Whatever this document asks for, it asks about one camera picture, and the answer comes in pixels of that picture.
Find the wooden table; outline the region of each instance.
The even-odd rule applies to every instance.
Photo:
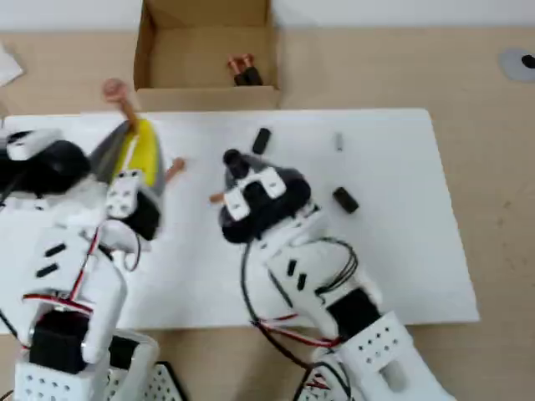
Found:
[[[28,74],[3,113],[105,109],[103,79],[130,79],[130,33],[0,34]],[[497,55],[535,48],[534,28],[335,29],[281,33],[286,109],[425,107],[433,117],[482,322],[413,327],[459,400],[524,400],[535,380],[535,86]],[[300,372],[250,328],[152,333],[191,399],[289,399]],[[1,389],[14,341],[0,338]]]

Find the wall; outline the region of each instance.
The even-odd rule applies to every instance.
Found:
[[[273,0],[289,26],[535,25],[535,0]],[[140,0],[0,0],[0,30],[135,28]]]

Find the open cardboard box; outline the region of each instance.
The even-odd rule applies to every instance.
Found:
[[[134,62],[143,111],[275,109],[269,0],[145,0]],[[235,87],[230,55],[252,53],[264,86]]]

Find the yellow object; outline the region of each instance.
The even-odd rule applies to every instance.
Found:
[[[141,170],[144,182],[149,188],[156,183],[160,168],[160,147],[156,132],[146,119],[138,120],[135,130],[131,130],[123,142],[120,157],[115,165],[114,176],[122,170]]]

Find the small wooden stick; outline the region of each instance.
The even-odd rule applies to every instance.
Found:
[[[210,196],[210,203],[213,205],[216,205],[218,203],[222,203],[224,201],[225,194],[223,192],[220,192],[218,194],[214,194]]]
[[[106,79],[102,87],[102,93],[106,102],[119,106],[120,111],[133,127],[137,125],[139,118],[134,111],[134,106],[128,100],[128,85],[124,81],[117,78]]]
[[[173,160],[173,165],[166,171],[166,183],[170,182],[175,175],[181,173],[186,169],[186,161],[181,157]]]

